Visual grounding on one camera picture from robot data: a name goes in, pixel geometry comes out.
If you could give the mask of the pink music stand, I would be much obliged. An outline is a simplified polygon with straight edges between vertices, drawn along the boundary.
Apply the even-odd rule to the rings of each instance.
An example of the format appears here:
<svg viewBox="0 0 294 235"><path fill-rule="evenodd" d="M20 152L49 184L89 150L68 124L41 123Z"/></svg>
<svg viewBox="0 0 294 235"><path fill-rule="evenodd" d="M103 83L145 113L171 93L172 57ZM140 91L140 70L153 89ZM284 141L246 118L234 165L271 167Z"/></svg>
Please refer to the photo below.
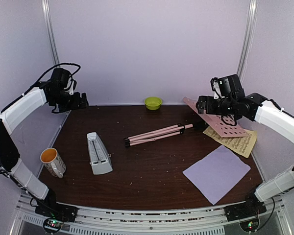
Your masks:
<svg viewBox="0 0 294 235"><path fill-rule="evenodd" d="M198 114L201 122L193 124L175 124L169 127L153 130L147 133L127 137L124 139L125 147L131 147L147 142L161 140L164 138L181 135L187 129L202 128L206 125L211 127L222 138L239 138L248 136L247 132L231 116L222 117L218 115Z"/></svg>

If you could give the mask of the lavender sheet music paper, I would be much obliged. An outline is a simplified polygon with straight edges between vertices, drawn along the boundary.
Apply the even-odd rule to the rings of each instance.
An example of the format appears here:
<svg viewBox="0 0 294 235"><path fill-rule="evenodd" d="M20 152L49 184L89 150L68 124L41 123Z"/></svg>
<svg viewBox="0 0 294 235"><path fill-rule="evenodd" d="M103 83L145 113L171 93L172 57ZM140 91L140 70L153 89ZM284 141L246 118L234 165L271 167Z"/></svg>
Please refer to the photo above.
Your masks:
<svg viewBox="0 0 294 235"><path fill-rule="evenodd" d="M221 145L184 170L183 174L212 205L215 205L249 171L249 165L240 160L230 149Z"/></svg>

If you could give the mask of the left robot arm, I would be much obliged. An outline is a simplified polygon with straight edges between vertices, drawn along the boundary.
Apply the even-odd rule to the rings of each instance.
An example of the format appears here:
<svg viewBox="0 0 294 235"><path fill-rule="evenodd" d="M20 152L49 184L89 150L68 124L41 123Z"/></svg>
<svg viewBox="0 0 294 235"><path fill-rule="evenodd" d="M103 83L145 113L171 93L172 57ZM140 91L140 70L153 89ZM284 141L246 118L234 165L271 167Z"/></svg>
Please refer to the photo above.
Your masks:
<svg viewBox="0 0 294 235"><path fill-rule="evenodd" d="M47 69L43 74L51 72L49 80L42 81L41 75L28 90L0 111L0 174L16 181L36 200L43 201L41 208L49 217L60 214L60 205L50 199L50 189L23 163L11 135L30 114L45 104L53 107L53 114L88 107L86 93L75 91L76 73L63 66L65 63Z"/></svg>

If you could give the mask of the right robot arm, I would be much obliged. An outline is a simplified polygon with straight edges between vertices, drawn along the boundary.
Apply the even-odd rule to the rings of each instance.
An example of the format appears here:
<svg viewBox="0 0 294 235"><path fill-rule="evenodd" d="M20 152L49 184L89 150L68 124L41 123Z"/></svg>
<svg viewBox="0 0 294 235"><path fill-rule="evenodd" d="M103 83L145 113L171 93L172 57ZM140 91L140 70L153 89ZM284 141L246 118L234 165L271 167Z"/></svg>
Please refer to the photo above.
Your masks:
<svg viewBox="0 0 294 235"><path fill-rule="evenodd" d="M273 99L258 93L246 95L238 75L233 74L210 81L214 96L199 96L196 108L200 114L232 116L235 121L245 117L262 124L294 144L294 116ZM242 204L241 211L252 216L260 203L294 188L294 165L261 183Z"/></svg>

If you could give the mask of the yellowed sheet music paper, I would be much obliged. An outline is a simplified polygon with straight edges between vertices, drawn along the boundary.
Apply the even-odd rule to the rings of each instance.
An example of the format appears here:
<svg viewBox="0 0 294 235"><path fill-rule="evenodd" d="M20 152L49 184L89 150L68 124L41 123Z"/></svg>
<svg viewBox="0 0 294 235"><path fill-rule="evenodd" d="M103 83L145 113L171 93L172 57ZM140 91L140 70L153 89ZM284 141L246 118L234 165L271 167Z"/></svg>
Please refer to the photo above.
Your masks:
<svg viewBox="0 0 294 235"><path fill-rule="evenodd" d="M255 146L257 140L257 132L245 130L248 135L246 137L221 137L211 127L206 128L203 133L211 137L216 142L231 149L235 153L248 158Z"/></svg>

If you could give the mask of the green bowl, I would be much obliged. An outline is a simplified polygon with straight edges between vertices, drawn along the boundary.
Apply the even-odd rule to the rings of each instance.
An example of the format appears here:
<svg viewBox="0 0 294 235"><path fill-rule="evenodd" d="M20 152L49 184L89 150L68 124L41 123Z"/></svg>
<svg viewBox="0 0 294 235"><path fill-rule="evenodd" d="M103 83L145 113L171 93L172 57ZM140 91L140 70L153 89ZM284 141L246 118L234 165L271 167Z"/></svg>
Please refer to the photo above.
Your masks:
<svg viewBox="0 0 294 235"><path fill-rule="evenodd" d="M162 105L162 99L159 97L147 97L145 99L145 107L149 110L158 110L160 106Z"/></svg>

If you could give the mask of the patterned mug orange inside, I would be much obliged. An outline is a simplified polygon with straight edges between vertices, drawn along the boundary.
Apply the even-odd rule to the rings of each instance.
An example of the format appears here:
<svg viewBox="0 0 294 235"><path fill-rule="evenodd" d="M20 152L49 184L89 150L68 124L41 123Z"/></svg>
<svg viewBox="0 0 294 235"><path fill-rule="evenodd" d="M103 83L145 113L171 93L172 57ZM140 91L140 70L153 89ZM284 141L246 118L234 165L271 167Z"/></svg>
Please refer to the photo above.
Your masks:
<svg viewBox="0 0 294 235"><path fill-rule="evenodd" d="M40 160L52 176L60 179L64 177L66 165L55 148L45 149L40 155Z"/></svg>

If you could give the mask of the grey metronome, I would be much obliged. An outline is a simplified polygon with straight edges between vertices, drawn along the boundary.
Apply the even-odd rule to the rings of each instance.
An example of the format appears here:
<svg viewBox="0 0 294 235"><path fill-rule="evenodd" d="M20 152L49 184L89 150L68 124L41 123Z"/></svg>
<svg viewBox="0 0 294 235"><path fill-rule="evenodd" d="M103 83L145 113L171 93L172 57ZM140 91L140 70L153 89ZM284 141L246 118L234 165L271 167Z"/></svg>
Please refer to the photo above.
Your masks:
<svg viewBox="0 0 294 235"><path fill-rule="evenodd" d="M111 155L96 132L87 134L90 166L94 175L103 175L113 171Z"/></svg>

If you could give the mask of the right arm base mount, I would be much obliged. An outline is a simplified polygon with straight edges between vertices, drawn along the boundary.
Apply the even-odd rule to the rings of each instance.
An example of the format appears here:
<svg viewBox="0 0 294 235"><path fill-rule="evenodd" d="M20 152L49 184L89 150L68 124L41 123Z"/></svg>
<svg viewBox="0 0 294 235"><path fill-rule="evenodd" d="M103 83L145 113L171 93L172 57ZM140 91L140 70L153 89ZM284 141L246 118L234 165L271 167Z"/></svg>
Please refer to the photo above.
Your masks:
<svg viewBox="0 0 294 235"><path fill-rule="evenodd" d="M224 212L227 221L241 220L248 217L257 216L267 211L264 203L253 204L251 202L243 202L235 205L226 206Z"/></svg>

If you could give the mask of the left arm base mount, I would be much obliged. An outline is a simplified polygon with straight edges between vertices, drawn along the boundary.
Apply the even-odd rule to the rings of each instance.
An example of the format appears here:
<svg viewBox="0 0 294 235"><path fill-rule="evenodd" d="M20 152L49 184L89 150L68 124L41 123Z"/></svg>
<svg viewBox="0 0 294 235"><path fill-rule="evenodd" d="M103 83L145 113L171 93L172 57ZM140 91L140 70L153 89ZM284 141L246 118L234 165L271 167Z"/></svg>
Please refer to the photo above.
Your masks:
<svg viewBox="0 0 294 235"><path fill-rule="evenodd" d="M38 205L35 209L36 214L53 218L62 222L75 222L77 212L77 207L62 204L57 204L55 210L49 209L42 205Z"/></svg>

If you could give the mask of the aluminium front rail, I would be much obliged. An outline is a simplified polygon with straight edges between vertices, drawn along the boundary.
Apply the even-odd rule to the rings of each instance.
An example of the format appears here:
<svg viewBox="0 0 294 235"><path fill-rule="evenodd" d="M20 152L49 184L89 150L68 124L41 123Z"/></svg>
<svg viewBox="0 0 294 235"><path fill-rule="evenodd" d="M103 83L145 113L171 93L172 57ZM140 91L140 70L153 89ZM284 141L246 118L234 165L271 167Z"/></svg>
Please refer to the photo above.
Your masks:
<svg viewBox="0 0 294 235"><path fill-rule="evenodd" d="M74 222L63 224L59 235L247 235L242 227L259 221L257 235L291 235L283 201L266 202L267 211L229 221L225 206L195 209L133 211L78 206Z"/></svg>

